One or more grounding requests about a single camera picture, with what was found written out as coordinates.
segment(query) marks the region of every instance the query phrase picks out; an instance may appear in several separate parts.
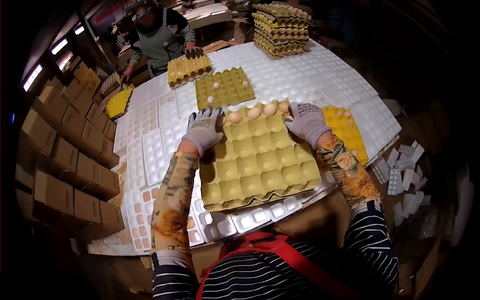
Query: hand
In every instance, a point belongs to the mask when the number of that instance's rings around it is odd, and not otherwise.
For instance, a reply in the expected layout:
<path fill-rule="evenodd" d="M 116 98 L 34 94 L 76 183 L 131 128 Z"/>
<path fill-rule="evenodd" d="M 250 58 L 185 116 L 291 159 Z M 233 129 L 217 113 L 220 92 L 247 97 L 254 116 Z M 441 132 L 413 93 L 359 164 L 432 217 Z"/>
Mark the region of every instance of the hand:
<path fill-rule="evenodd" d="M 125 72 L 123 72 L 123 75 L 121 76 L 121 81 L 123 83 L 124 78 L 126 78 L 125 81 L 128 81 L 130 79 L 130 76 L 132 75 L 133 72 L 133 65 L 128 64 L 127 68 L 125 69 Z"/>
<path fill-rule="evenodd" d="M 310 103 L 292 103 L 288 106 L 291 119 L 285 119 L 285 126 L 294 135 L 304 139 L 313 149 L 317 149 L 317 141 L 321 135 L 332 131 L 325 124 L 322 109 Z"/>
<path fill-rule="evenodd" d="M 195 46 L 195 43 L 187 42 L 187 44 L 185 45 L 185 56 L 188 59 L 201 57 L 203 54 L 204 50 L 200 47 Z"/>
<path fill-rule="evenodd" d="M 215 131 L 215 123 L 218 116 L 222 113 L 222 108 L 202 109 L 192 113 L 188 119 L 187 133 L 182 137 L 182 141 L 190 141 L 198 149 L 200 157 L 204 150 L 208 149 L 223 138 L 223 133 Z"/>

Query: window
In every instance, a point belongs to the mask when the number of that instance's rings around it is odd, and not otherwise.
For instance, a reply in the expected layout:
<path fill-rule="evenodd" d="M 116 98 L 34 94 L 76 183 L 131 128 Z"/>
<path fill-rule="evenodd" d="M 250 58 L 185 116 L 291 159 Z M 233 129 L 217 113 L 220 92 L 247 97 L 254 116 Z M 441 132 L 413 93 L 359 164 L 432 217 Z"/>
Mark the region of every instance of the window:
<path fill-rule="evenodd" d="M 33 70 L 32 74 L 30 75 L 30 77 L 28 77 L 27 81 L 25 82 L 24 84 L 24 90 L 27 92 L 28 89 L 30 88 L 30 86 L 32 85 L 33 83 L 33 80 L 35 80 L 35 78 L 38 76 L 38 74 L 40 73 L 40 71 L 42 71 L 42 66 L 41 65 L 38 65 L 35 70 Z"/>
<path fill-rule="evenodd" d="M 80 33 L 82 33 L 84 31 L 84 27 L 83 26 L 80 26 L 78 27 L 77 29 L 75 29 L 75 34 L 76 35 L 79 35 Z"/>
<path fill-rule="evenodd" d="M 63 39 L 61 42 L 58 43 L 58 45 L 55 46 L 55 48 L 52 49 L 52 54 L 55 55 L 57 54 L 65 45 L 67 45 L 67 39 Z"/>

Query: egg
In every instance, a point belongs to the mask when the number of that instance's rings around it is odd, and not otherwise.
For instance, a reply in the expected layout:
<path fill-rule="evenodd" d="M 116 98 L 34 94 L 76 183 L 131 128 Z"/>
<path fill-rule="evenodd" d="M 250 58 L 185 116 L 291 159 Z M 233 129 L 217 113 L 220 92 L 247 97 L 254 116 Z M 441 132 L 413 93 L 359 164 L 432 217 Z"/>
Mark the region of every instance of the egg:
<path fill-rule="evenodd" d="M 233 124 L 238 124 L 242 121 L 242 117 L 239 113 L 234 111 L 234 112 L 232 112 L 231 114 L 228 115 L 228 120 Z"/>
<path fill-rule="evenodd" d="M 216 120 L 215 125 L 216 125 L 216 127 L 223 127 L 223 126 L 225 126 L 226 123 L 227 123 L 227 118 L 225 116 L 220 116 Z"/>
<path fill-rule="evenodd" d="M 262 111 L 259 108 L 252 108 L 248 111 L 247 117 L 249 120 L 255 121 L 260 117 Z"/>
<path fill-rule="evenodd" d="M 270 104 L 265 105 L 264 114 L 265 114 L 267 117 L 272 117 L 272 116 L 274 116 L 274 115 L 276 114 L 276 105 L 275 105 L 275 103 L 270 103 Z"/>
<path fill-rule="evenodd" d="M 288 103 L 287 102 L 280 103 L 280 105 L 278 105 L 278 110 L 280 110 L 281 112 L 283 112 L 286 115 L 290 113 L 288 111 Z"/>

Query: floral arm sleeve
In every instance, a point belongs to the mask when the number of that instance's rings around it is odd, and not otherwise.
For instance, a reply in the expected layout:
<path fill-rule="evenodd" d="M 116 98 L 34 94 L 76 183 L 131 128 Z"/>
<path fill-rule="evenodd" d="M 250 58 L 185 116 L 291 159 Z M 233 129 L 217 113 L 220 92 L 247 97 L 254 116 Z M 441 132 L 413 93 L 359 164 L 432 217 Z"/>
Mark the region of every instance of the floral arm sleeve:
<path fill-rule="evenodd" d="M 380 193 L 365 167 L 336 135 L 318 149 L 317 153 L 330 165 L 331 172 L 352 210 L 371 200 L 380 203 Z"/>

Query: person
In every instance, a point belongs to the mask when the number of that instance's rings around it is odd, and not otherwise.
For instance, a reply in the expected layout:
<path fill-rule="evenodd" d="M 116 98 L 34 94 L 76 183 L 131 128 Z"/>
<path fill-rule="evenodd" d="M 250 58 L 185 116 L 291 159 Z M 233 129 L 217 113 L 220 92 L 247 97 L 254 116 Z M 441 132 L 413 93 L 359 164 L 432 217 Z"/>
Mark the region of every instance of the person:
<path fill-rule="evenodd" d="M 201 50 L 195 45 L 195 32 L 187 19 L 173 9 L 160 8 L 155 0 L 129 0 L 124 13 L 131 15 L 134 22 L 129 32 L 132 59 L 123 74 L 127 80 L 142 55 L 147 57 L 153 78 L 167 71 L 170 60 Z"/>
<path fill-rule="evenodd" d="M 325 124 L 322 110 L 292 103 L 288 130 L 308 141 L 330 165 L 351 207 L 341 250 L 254 233 L 217 262 L 199 285 L 187 234 L 193 178 L 204 151 L 218 143 L 221 108 L 190 116 L 186 134 L 170 160 L 152 215 L 153 297 L 161 299 L 390 298 L 397 279 L 393 256 L 373 181 L 343 141 Z"/>

